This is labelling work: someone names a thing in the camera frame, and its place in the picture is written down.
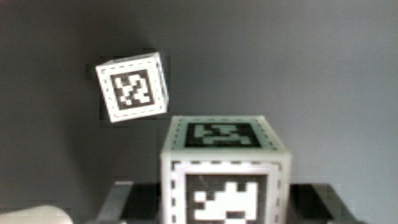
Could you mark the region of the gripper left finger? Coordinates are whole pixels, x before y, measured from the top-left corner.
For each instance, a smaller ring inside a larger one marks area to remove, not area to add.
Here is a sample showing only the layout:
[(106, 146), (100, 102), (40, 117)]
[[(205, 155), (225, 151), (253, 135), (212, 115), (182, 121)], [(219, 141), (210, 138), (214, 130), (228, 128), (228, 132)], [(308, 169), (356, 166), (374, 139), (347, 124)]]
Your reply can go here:
[(130, 192), (134, 188), (132, 181), (116, 181), (102, 205), (97, 218), (88, 224), (127, 224), (123, 218), (125, 208), (129, 204)]

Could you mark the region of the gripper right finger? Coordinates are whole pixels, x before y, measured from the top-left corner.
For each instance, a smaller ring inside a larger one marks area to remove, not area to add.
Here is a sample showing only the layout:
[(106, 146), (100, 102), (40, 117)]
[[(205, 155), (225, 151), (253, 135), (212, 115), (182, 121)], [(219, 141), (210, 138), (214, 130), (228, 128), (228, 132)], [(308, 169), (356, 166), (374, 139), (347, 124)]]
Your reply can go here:
[(313, 188), (331, 215), (331, 217), (328, 218), (328, 224), (367, 224), (353, 214), (333, 185), (317, 183), (313, 185)]

